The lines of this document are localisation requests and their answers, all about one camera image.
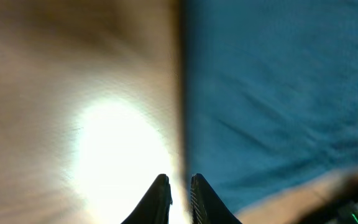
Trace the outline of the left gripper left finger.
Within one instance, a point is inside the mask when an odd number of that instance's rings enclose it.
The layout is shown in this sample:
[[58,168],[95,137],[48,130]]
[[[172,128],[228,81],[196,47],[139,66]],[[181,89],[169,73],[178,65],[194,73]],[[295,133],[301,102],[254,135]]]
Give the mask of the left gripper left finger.
[[169,178],[159,174],[121,224],[168,224],[172,194]]

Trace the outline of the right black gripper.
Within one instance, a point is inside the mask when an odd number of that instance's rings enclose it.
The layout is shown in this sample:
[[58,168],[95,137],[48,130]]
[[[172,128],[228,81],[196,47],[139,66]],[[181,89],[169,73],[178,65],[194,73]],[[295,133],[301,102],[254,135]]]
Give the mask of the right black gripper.
[[358,224],[358,176],[328,175],[311,184],[323,198],[304,214],[296,224]]

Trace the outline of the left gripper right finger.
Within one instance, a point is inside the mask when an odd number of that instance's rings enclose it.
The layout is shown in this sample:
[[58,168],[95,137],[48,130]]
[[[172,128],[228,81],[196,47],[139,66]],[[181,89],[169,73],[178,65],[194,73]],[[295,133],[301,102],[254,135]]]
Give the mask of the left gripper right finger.
[[242,224],[202,174],[192,176],[190,197],[193,224]]

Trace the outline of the navy blue shorts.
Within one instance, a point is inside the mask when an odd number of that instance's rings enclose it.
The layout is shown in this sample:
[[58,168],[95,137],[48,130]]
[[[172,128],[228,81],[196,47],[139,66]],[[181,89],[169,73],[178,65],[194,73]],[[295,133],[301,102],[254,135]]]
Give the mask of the navy blue shorts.
[[185,147],[232,212],[358,166],[358,0],[190,0]]

